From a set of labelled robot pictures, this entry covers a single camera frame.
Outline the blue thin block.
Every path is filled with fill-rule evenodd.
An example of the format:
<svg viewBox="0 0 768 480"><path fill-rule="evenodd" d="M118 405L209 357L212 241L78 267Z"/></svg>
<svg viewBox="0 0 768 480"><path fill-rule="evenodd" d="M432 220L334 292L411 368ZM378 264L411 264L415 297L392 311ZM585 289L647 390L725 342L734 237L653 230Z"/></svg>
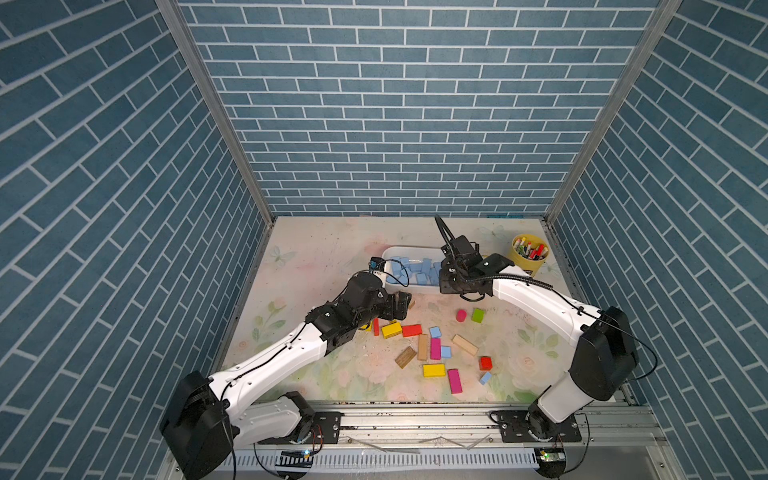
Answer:
<svg viewBox="0 0 768 480"><path fill-rule="evenodd" d="M431 285L437 286L439 284L439 270L435 267L432 267L429 270L429 282Z"/></svg>

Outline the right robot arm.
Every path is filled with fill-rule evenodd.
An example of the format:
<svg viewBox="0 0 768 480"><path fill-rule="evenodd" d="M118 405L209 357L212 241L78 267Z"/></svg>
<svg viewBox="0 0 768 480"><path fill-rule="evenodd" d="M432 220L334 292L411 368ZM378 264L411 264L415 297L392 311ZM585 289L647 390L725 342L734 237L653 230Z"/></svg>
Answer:
<svg viewBox="0 0 768 480"><path fill-rule="evenodd" d="M442 294L477 294L505 301L574 348L567 372L528 408L525 425L534 438L554 439L574 413L594 401L609 400L622 384L634 379L637 347L646 344L632 333L622 310L600 309L573 299L503 255L483 256L477 243L455 236L441 218L436 222L444 241L445 259L439 273Z"/></svg>

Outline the white rectangular plastic tray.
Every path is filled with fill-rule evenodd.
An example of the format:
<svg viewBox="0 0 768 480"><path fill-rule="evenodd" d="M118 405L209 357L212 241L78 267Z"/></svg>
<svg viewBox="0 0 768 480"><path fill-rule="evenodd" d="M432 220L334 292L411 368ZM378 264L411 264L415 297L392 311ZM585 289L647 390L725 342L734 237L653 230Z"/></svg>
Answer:
<svg viewBox="0 0 768 480"><path fill-rule="evenodd" d="M388 292L440 293L439 273L445 255L439 248L393 246L382 254Z"/></svg>

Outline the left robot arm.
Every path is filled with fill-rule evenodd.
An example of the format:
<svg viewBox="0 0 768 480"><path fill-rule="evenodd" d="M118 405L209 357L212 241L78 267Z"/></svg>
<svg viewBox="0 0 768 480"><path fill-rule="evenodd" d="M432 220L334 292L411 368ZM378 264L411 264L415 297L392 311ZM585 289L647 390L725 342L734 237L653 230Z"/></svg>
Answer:
<svg viewBox="0 0 768 480"><path fill-rule="evenodd" d="M182 475L205 477L241 445L301 439L314 415L302 395L289 392L267 403L260 397L350 342L372 320L404 320L411 298L408 292L387 292L375 273L357 272L334 300L312 309L272 346L210 376L194 371L183 377L159 423Z"/></svg>

